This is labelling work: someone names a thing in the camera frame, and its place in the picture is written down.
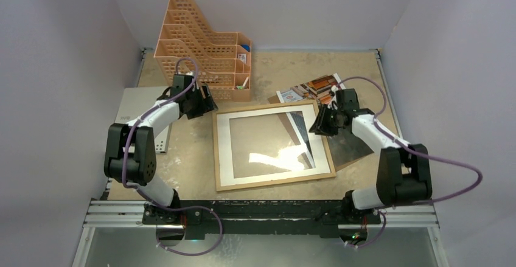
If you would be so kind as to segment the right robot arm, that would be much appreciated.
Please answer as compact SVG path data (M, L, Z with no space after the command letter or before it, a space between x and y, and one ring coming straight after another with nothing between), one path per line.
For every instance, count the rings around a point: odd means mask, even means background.
M379 156L375 186L348 191L341 206L351 223L379 207L407 205L431 198L430 163L422 144L410 144L378 122L368 108L361 108L354 89L332 87L331 102L321 105L309 132L335 136L345 130Z

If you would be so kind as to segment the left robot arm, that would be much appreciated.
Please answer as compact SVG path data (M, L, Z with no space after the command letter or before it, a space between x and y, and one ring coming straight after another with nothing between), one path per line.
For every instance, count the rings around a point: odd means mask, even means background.
M198 85L194 73L174 75L173 85L148 110L129 122L109 127L105 176L157 207L158 216L165 223L176 223L186 208L180 206L178 192L156 174L155 139L183 116L194 119L216 107L208 85Z

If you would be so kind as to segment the printed photo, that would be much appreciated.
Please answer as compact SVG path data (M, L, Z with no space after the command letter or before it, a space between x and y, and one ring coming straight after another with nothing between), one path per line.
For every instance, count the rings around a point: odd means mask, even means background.
M318 105L327 105L332 99L330 95L332 86L337 85L340 81L341 78L338 74L325 75L286 90L277 91L268 101L270 103L285 103L313 99L317 101Z

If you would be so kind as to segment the transparent acrylic sheet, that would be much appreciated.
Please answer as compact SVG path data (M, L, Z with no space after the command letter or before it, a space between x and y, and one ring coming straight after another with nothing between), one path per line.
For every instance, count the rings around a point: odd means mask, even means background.
M229 130L235 178L299 174L315 168L300 111L231 118Z

